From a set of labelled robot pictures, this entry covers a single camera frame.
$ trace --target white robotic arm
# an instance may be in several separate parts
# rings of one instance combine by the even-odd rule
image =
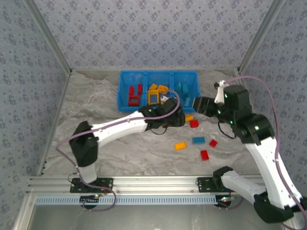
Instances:
[[[218,89],[216,98],[195,98],[194,109],[230,125],[254,158],[266,187],[249,182],[229,167],[215,171],[215,181],[219,187],[222,184],[252,203],[258,215],[267,223],[283,222],[291,218],[299,210],[275,165],[276,139],[270,122],[265,116],[252,112],[248,91],[242,85],[229,86],[221,81],[214,86]],[[295,188],[279,154],[278,162],[286,183],[306,209],[307,199]]]
[[[125,121],[129,120],[134,117],[144,117],[144,115],[141,112],[134,112],[126,117],[122,117],[120,119],[102,123],[102,124],[95,124],[92,125],[91,130],[97,129],[97,128],[103,128],[105,126],[108,126],[110,124],[117,123],[119,121]],[[125,135],[129,135],[132,133],[139,133],[144,132],[147,128],[147,123],[145,120],[133,120],[131,122],[125,122],[118,126],[111,126],[109,128],[103,129],[101,131],[94,132],[94,137],[97,138],[97,142],[100,146],[105,145],[108,142],[111,142],[115,139],[121,138]],[[94,162],[90,165],[79,167],[80,174],[83,177],[84,181],[87,183],[91,183],[97,179],[96,169]]]

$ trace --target patterned wallpaper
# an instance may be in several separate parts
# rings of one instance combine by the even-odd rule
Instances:
[[[22,0],[0,1],[0,229],[11,229],[36,175],[64,71]]]
[[[256,52],[246,74],[270,87],[281,124],[281,156],[307,196],[307,2],[287,0]],[[247,80],[254,107],[273,121],[264,87]]]
[[[35,0],[71,68],[238,66],[272,0]]]

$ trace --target metal bracket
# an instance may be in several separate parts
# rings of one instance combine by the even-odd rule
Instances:
[[[198,177],[196,180],[199,193],[229,193],[230,189],[222,187],[218,189],[213,182],[212,177]]]
[[[97,178],[91,185],[107,187],[109,189],[113,188],[113,178]],[[70,193],[110,193],[108,190],[103,190],[99,188],[91,188],[83,184],[80,178],[73,178],[71,183]]]

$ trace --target cable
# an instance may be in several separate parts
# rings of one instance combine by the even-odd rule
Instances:
[[[163,135],[165,132],[166,132],[166,130],[167,130],[167,127],[165,128],[165,130],[164,130],[164,132],[163,133],[155,133],[155,132],[153,132],[153,130],[152,129],[150,129],[150,131],[152,131],[154,134],[156,134],[156,135]]]
[[[229,136],[228,134],[224,133],[221,129],[220,126],[220,121],[217,122],[217,126],[219,127],[219,130],[221,131],[221,133],[223,133],[226,137],[230,138],[230,139],[236,139],[236,135],[234,137]]]
[[[71,184],[73,184],[73,182],[69,180],[69,177],[70,177],[71,175],[74,175],[74,174],[76,175],[77,173],[74,172],[74,173],[70,174],[70,175],[67,177],[67,180],[68,180]]]
[[[232,193],[235,193],[235,194],[237,195],[236,191],[231,191],[231,192],[229,193],[228,197],[231,197],[231,194],[232,194]]]
[[[92,212],[100,212],[100,211],[107,211],[107,210],[110,210],[111,208],[113,208],[115,206],[115,203],[116,203],[116,200],[117,200],[117,197],[116,197],[116,194],[115,192],[112,190],[112,189],[109,189],[107,187],[102,187],[102,186],[96,186],[96,185],[91,185],[91,184],[88,184],[87,182],[84,181],[84,179],[82,178],[81,174],[80,174],[80,170],[79,170],[79,166],[67,155],[65,154],[63,151],[61,151],[59,149],[59,147],[66,143],[66,142],[69,142],[70,140],[72,139],[75,139],[77,137],[80,137],[80,136],[83,136],[83,135],[86,135],[86,134],[90,134],[90,133],[94,133],[94,132],[97,132],[97,131],[102,131],[106,128],[110,128],[110,127],[113,127],[113,126],[117,126],[117,125],[120,125],[120,124],[123,124],[123,123],[126,123],[126,122],[130,122],[130,121],[134,121],[134,120],[158,120],[158,119],[163,119],[165,117],[168,117],[170,115],[172,115],[173,113],[175,113],[177,111],[177,109],[179,108],[180,106],[180,98],[179,98],[179,95],[177,92],[173,91],[173,90],[168,90],[166,91],[164,94],[168,93],[168,92],[173,92],[177,98],[177,105],[176,107],[171,111],[169,112],[168,114],[165,114],[165,115],[162,115],[162,116],[156,116],[156,117],[144,117],[144,116],[140,116],[140,117],[133,117],[133,118],[127,118],[126,120],[121,120],[121,121],[117,121],[115,123],[112,123],[112,124],[109,124],[109,125],[106,125],[106,126],[103,126],[103,127],[100,127],[100,128],[96,128],[96,129],[93,129],[93,130],[89,130],[89,131],[85,131],[85,132],[82,132],[82,133],[78,133],[78,134],[75,134],[75,135],[72,135],[71,137],[68,137],[62,141],[60,141],[57,145],[56,145],[56,150],[62,154],[63,157],[65,157],[70,163],[73,164],[73,166],[76,168],[77,170],[77,175],[80,177],[80,180],[82,181],[83,184],[85,184],[86,186],[88,187],[91,187],[91,188],[99,188],[99,189],[104,189],[104,190],[107,190],[109,192],[111,192],[113,195],[114,195],[114,202],[109,206],[109,207],[106,207],[106,208],[103,208],[103,209],[84,209],[85,211],[92,211]]]
[[[280,164],[279,164],[279,150],[280,150],[280,133],[279,133],[279,123],[278,123],[278,119],[277,119],[277,113],[276,113],[276,106],[275,106],[275,103],[274,103],[274,99],[273,99],[273,95],[269,89],[269,87],[266,85],[266,83],[257,78],[257,77],[253,77],[253,76],[240,76],[240,77],[235,77],[235,78],[232,78],[232,79],[229,79],[229,80],[226,80],[224,82],[224,84],[229,84],[233,81],[237,81],[239,79],[253,79],[253,80],[257,80],[257,81],[260,81],[264,87],[267,89],[268,93],[269,93],[269,96],[270,96],[270,100],[271,100],[271,104],[272,104],[272,109],[273,109],[273,114],[274,114],[274,119],[275,119],[275,124],[276,124],[276,149],[275,149],[275,155],[274,155],[274,158],[275,158],[275,165],[276,165],[276,169],[277,169],[277,172],[278,172],[278,175],[282,181],[282,183],[284,184],[286,190],[288,191],[289,195],[291,196],[291,198],[294,200],[294,202],[296,203],[296,205],[298,206],[298,208],[300,209],[300,211],[302,212],[303,216],[304,216],[304,219],[305,219],[305,224],[304,224],[304,227],[300,230],[306,230],[307,229],[307,212],[304,210],[303,206],[300,204],[300,202],[297,200],[297,198],[295,197],[295,195],[293,194],[293,192],[291,191],[291,188],[289,187],[289,185],[287,184],[284,176],[283,176],[283,173],[281,171],[281,168],[280,168]],[[288,228],[290,230],[297,230],[297,229],[294,229],[290,226],[287,226],[285,225],[284,223],[282,224],[285,228]]]

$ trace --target yellow lego frame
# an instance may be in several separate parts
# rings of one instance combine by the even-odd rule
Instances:
[[[151,102],[151,100],[150,100],[150,96],[151,95],[156,95],[157,96],[157,102]],[[147,103],[148,103],[148,105],[160,103],[159,91],[158,90],[149,90],[148,91],[148,93],[147,93]]]

